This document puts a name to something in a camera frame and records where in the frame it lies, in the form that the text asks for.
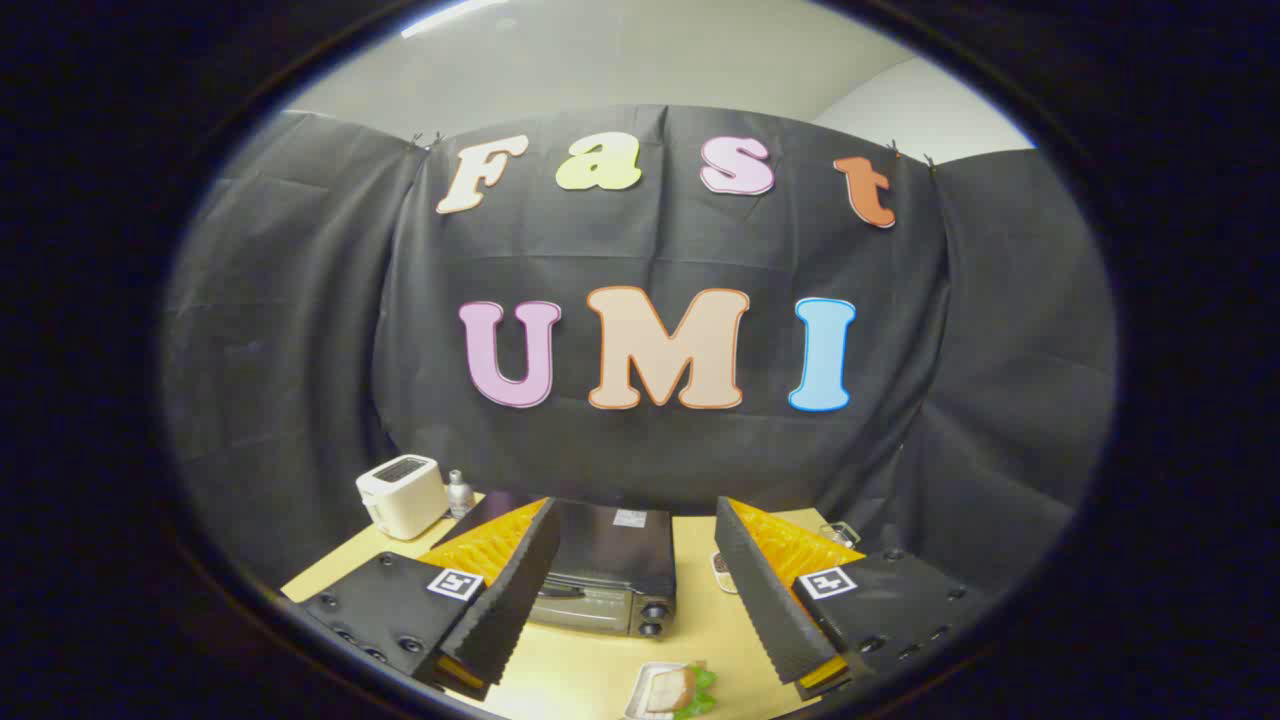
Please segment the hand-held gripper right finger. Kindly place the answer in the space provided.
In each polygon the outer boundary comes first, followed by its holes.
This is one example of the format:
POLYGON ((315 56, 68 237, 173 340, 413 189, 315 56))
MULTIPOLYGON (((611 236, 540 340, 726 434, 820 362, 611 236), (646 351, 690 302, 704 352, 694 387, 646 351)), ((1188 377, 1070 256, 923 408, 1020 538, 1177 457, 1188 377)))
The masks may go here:
POLYGON ((986 610, 977 587, 900 548, 863 553, 731 497, 716 543, 778 679, 803 700, 922 670, 986 610))

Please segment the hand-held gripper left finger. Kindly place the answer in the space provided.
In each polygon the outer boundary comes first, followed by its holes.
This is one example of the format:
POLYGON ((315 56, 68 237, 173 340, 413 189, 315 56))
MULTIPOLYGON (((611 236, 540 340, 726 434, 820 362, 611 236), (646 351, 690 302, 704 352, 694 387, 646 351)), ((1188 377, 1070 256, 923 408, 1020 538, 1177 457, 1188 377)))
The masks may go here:
POLYGON ((484 700, 504 674, 559 543, 561 506, 539 498, 417 559, 374 553, 300 606, 370 659, 484 700))

